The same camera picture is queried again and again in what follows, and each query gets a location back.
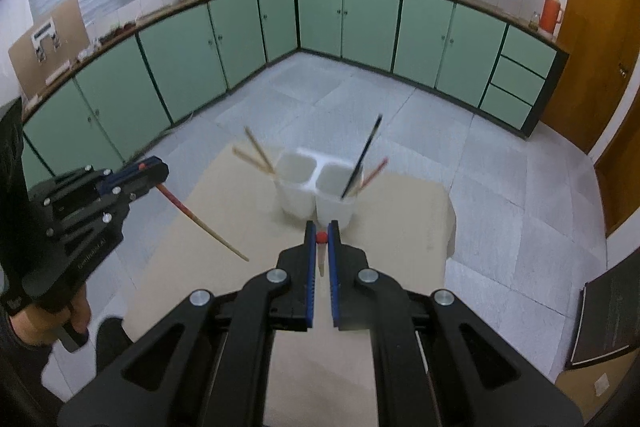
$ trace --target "silver screw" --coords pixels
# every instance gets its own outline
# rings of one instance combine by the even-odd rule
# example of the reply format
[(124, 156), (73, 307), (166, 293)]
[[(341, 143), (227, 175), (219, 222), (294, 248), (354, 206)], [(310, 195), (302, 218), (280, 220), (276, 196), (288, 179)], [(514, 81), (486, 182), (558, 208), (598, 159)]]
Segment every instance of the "silver screw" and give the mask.
[(363, 268), (358, 272), (358, 279), (362, 282), (375, 282), (378, 280), (379, 273), (371, 268)]
[(204, 306), (211, 299), (211, 294), (206, 290), (196, 290), (189, 295), (189, 302), (194, 306)]
[(449, 306), (450, 304), (453, 304), (453, 301), (456, 300), (456, 298), (449, 290), (438, 290), (434, 294), (433, 300), (440, 306)]
[(267, 272), (267, 280), (273, 283), (279, 283), (284, 281), (287, 278), (287, 272), (285, 272), (282, 268), (274, 268), (273, 270), (269, 270)]

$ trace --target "hand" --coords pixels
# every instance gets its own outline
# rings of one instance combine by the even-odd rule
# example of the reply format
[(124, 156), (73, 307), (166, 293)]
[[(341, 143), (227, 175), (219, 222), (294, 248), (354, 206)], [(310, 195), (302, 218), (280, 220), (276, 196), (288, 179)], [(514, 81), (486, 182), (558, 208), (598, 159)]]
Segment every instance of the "hand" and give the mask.
[(71, 320), (71, 325), (78, 333), (86, 331), (91, 320), (91, 308), (86, 300), (86, 285), (82, 285), (71, 299), (71, 307), (73, 312), (64, 308), (58, 313), (51, 314), (35, 304), (30, 304), (10, 318), (11, 325), (15, 334), (25, 344), (30, 346), (53, 344), (58, 339), (53, 330), (68, 320)]

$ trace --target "countertop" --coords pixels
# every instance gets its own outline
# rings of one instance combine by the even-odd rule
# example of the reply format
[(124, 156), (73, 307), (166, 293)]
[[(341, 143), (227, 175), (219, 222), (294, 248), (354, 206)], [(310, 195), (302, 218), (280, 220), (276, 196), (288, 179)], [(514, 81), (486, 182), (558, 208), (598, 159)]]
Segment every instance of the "countertop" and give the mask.
[[(65, 71), (65, 73), (61, 74), (56, 80), (54, 80), (51, 84), (49, 84), (49, 86), (43, 89), (39, 94), (40, 99), (36, 103), (33, 103), (33, 105), (30, 105), (30, 107), (26, 107), (24, 109), (22, 113), (22, 122), (26, 123), (29, 120), (29, 118), (38, 110), (40, 105), (46, 102), (46, 100), (52, 94), (54, 94), (58, 89), (60, 89), (60, 87), (62, 87), (66, 83), (66, 81), (68, 81), (70, 78), (73, 78), (73, 76), (75, 76), (76, 73), (78, 73), (80, 70), (85, 68), (87, 65), (91, 64), (91, 62), (93, 62), (96, 58), (100, 57), (102, 54), (106, 53), (111, 48), (119, 44), (120, 42), (132, 37), (137, 32), (142, 31), (143, 29), (149, 26), (152, 26), (153, 24), (156, 24), (162, 19), (165, 19), (167, 17), (170, 17), (182, 11), (198, 6), (199, 4), (204, 4), (208, 1), (211, 1), (211, 0), (181, 0), (180, 2), (176, 2), (174, 4), (165, 6), (161, 9), (156, 10), (155, 12), (149, 13), (145, 16), (138, 18), (136, 20), (135, 26), (123, 31), (122, 33), (120, 33), (119, 35), (111, 39), (109, 42), (107, 42), (106, 44), (101, 45), (98, 49), (96, 49), (96, 51), (94, 51), (93, 54), (89, 55), (88, 57), (85, 57), (83, 60), (75, 61), (75, 63), (73, 63), (73, 65), (71, 65), (71, 67), (67, 71)], [(529, 35), (553, 47), (554, 49), (566, 53), (566, 50), (562, 49), (556, 43), (555, 39), (549, 39), (547, 36), (544, 36), (539, 32), (535, 32), (531, 30), (528, 26), (528, 21), (513, 15), (510, 15), (496, 6), (492, 6), (491, 4), (485, 3), (481, 0), (450, 0), (450, 1), (463, 4), (465, 6), (469, 6), (481, 12), (487, 13), (488, 15), (496, 17), (497, 19), (500, 19), (506, 22), (507, 24), (516, 26), (517, 28), (528, 33)]]

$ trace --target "tiled floor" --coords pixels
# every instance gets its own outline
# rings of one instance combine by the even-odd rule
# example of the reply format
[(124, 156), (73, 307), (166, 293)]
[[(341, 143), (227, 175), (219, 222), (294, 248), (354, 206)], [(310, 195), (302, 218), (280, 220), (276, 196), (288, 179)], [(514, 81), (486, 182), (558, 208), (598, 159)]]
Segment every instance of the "tiled floor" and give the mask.
[[(606, 269), (593, 164), (544, 124), (518, 139), (465, 109), (385, 76), (296, 54), (168, 134), (149, 152), (170, 168), (166, 185), (186, 198), (201, 173), (249, 125), (262, 140), (356, 159), (384, 115), (368, 166), (450, 189), (458, 218), (445, 284), (555, 380), (585, 282)], [(88, 281), (100, 321), (127, 301), (177, 211), (157, 192), (132, 205), (125, 240)], [(63, 398), (94, 375), (94, 347), (54, 349), (44, 383)]]

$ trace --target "red object on counter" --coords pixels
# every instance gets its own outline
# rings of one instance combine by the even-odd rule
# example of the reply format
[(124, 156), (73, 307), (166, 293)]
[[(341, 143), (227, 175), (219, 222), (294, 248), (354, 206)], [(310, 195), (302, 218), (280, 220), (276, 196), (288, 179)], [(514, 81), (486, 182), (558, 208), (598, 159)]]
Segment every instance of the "red object on counter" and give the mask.
[(545, 0), (545, 7), (540, 17), (540, 28), (553, 35), (556, 24), (562, 23), (563, 18), (564, 10), (561, 8), (560, 0)]

